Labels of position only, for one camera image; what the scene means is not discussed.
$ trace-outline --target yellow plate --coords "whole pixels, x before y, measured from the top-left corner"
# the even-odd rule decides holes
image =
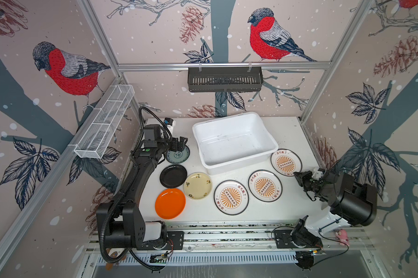
[[[190,174],[184,182],[184,194],[194,200],[200,200],[209,195],[212,181],[205,173]]]

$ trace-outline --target pink toy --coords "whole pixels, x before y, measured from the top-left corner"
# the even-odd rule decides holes
[[[339,240],[342,242],[340,245],[348,245],[349,246],[349,239],[348,239],[348,233],[345,230],[340,230],[336,232],[336,237],[339,238]]]

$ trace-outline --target gray floor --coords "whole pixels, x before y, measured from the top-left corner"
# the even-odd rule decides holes
[[[332,256],[339,252],[329,252]],[[328,259],[314,266],[311,271],[302,271],[295,264],[250,264],[250,265],[203,265],[168,266],[161,273],[151,274],[142,266],[114,266],[106,270],[104,266],[95,269],[93,278],[334,278],[358,277],[371,278],[360,251],[348,251],[345,254]]]

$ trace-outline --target plate rim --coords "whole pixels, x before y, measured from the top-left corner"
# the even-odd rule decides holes
[[[186,161],[186,160],[188,160],[189,159],[189,157],[190,157],[190,148],[187,146],[187,145],[184,145],[184,148],[187,148],[188,150],[189,150],[189,156],[184,160],[184,161]],[[170,162],[168,159],[167,159],[167,153],[168,152],[171,152],[170,150],[168,150],[167,152],[166,152],[166,160],[167,160],[167,162],[169,162],[169,163],[172,163],[172,164],[182,164],[184,161],[182,161],[182,162],[180,162],[180,163],[174,163],[174,162]]]
[[[274,176],[277,178],[277,180],[278,180],[278,182],[280,183],[280,186],[281,186],[280,195],[278,196],[278,198],[277,198],[277,199],[272,200],[272,201],[263,201],[263,200],[260,200],[257,196],[255,196],[255,195],[254,195],[254,193],[252,192],[252,189],[251,189],[251,185],[249,184],[249,180],[250,180],[251,176],[252,176],[255,172],[258,172],[258,171],[264,171],[264,172],[271,173],[272,175],[274,175]],[[283,184],[281,183],[281,180],[277,177],[277,175],[275,175],[274,173],[272,173],[272,172],[271,172],[271,171],[269,171],[269,170],[264,170],[264,169],[261,169],[261,170],[256,170],[256,171],[253,171],[253,172],[251,173],[251,175],[249,176],[249,178],[248,178],[248,187],[249,187],[249,190],[251,191],[252,196],[256,197],[256,198],[257,198],[257,200],[262,201],[262,202],[265,202],[265,203],[272,203],[272,202],[275,202],[275,201],[277,201],[277,200],[281,197],[281,195],[283,194]]]
[[[208,178],[209,178],[209,180],[210,180],[210,183],[211,183],[211,185],[210,185],[210,191],[209,191],[209,193],[212,191],[212,179],[210,178],[210,176],[208,175],[208,174],[206,174],[206,173],[204,173],[204,172],[193,172],[193,173],[191,173],[191,174],[189,174],[187,177],[186,177],[186,179],[184,180],[184,183],[183,184],[185,184],[186,183],[186,181],[187,181],[187,179],[189,178],[189,176],[191,176],[192,174],[196,174],[196,173],[202,173],[202,174],[205,174],[206,176],[208,176]],[[200,198],[200,199],[195,199],[195,198],[192,198],[192,197],[189,197],[188,196],[188,194],[186,193],[186,189],[185,189],[185,187],[184,187],[184,185],[183,185],[183,192],[184,192],[184,195],[186,196],[186,197],[188,197],[188,198],[191,198],[192,200],[203,200],[204,198],[206,198],[206,197],[208,197],[209,196],[209,193],[206,195],[206,196],[204,196],[204,197],[202,197],[202,198]]]
[[[224,211],[222,211],[218,206],[217,206],[217,203],[215,202],[215,192],[217,191],[217,188],[222,184],[222,183],[224,183],[224,182],[227,182],[227,181],[234,181],[234,182],[238,182],[239,184],[241,184],[241,186],[243,186],[244,188],[245,188],[245,191],[246,191],[246,195],[248,196],[248,202],[246,203],[246,206],[245,206],[245,208],[241,211],[241,212],[239,212],[239,213],[237,213],[237,214],[227,214],[227,213],[225,213]],[[236,181],[236,180],[225,180],[225,181],[222,181],[222,182],[220,182],[219,184],[218,184],[218,186],[214,189],[214,191],[213,191],[213,204],[218,208],[218,210],[219,211],[221,211],[222,213],[224,213],[224,214],[227,214],[227,215],[238,215],[238,214],[240,214],[240,213],[242,213],[242,212],[244,212],[247,208],[248,208],[248,206],[249,206],[249,200],[250,200],[250,198],[249,198],[249,192],[248,192],[248,190],[247,190],[247,188],[246,188],[246,186],[244,186],[241,182],[239,182],[239,181]]]
[[[187,179],[187,169],[186,169],[186,167],[184,167],[184,166],[183,166],[183,165],[181,165],[181,164],[176,164],[176,163],[174,163],[174,164],[171,164],[171,165],[166,166],[166,167],[165,167],[165,168],[161,171],[159,179],[160,179],[160,183],[161,183],[161,185],[162,185],[162,186],[164,186],[164,187],[166,187],[166,188],[168,188],[168,189],[173,189],[173,188],[177,188],[177,187],[182,186],[182,185],[186,182],[186,179],[184,179],[184,182],[183,182],[183,183],[181,183],[179,186],[175,186],[175,187],[168,187],[168,186],[165,186],[165,185],[164,185],[164,183],[163,183],[163,181],[162,181],[162,179],[161,179],[161,176],[162,176],[162,174],[163,174],[164,170],[166,170],[166,169],[167,169],[167,168],[169,168],[169,167],[176,167],[177,165],[178,165],[179,167],[183,167],[184,171],[186,171],[186,179]]]
[[[272,156],[273,156],[273,154],[274,153],[276,153],[276,152],[278,152],[279,150],[285,150],[285,151],[290,151],[291,153],[293,153],[297,158],[298,158],[298,160],[300,161],[300,171],[303,169],[303,163],[301,162],[301,159],[300,159],[300,157],[295,153],[295,152],[293,152],[293,151],[291,151],[290,149],[287,149],[287,148],[279,148],[279,149],[277,149],[275,152],[273,152],[272,154],[271,154],[271,156],[270,156],[270,160],[271,160],[271,165],[272,165],[272,168],[274,168],[274,170],[276,170],[277,171],[277,173],[279,173],[280,175],[284,175],[285,177],[293,177],[294,175],[292,175],[292,176],[288,176],[288,175],[285,175],[285,174],[282,174],[282,173],[280,173],[277,169],[275,169],[275,167],[274,167],[274,164],[272,163]]]
[[[158,212],[156,211],[156,202],[158,201],[158,198],[162,195],[162,192],[164,192],[164,191],[166,191],[166,190],[173,190],[173,189],[176,189],[176,190],[178,190],[179,192],[178,193],[182,193],[183,195],[184,195],[184,206],[183,206],[183,209],[180,211],[180,213],[179,214],[177,214],[176,216],[174,216],[174,217],[172,217],[172,218],[163,218],[163,217],[161,217],[160,215],[158,215]],[[184,211],[184,209],[186,208],[186,194],[184,194],[184,192],[183,191],[181,191],[181,190],[179,190],[177,187],[175,187],[175,188],[166,188],[165,190],[163,190],[162,192],[160,192],[160,194],[158,194],[158,196],[156,197],[156,200],[155,200],[155,206],[154,206],[154,208],[155,208],[155,213],[160,217],[160,218],[162,218],[162,219],[166,219],[166,220],[169,220],[169,219],[174,219],[174,218],[176,218],[176,217],[178,217],[180,214],[182,214],[183,213],[183,211]]]

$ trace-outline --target white plastic bin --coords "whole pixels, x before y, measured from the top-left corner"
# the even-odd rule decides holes
[[[192,131],[209,175],[263,162],[278,149],[255,112],[197,123]]]

